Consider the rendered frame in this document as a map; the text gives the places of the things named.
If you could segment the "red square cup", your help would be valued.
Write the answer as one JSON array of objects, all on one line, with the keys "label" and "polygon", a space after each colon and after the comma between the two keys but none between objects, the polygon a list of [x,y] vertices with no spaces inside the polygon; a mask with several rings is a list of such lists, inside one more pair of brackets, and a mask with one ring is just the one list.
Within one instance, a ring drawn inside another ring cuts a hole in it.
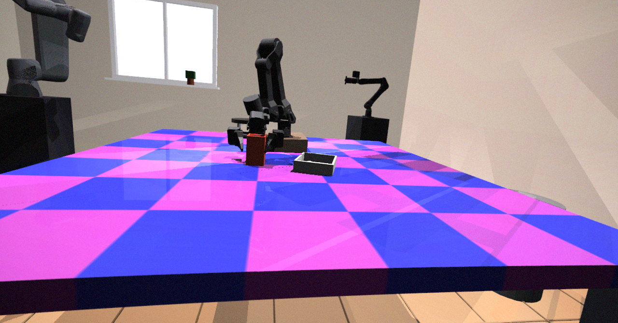
[{"label": "red square cup", "polygon": [[246,142],[246,165],[264,166],[267,136],[263,134],[249,134]]}]

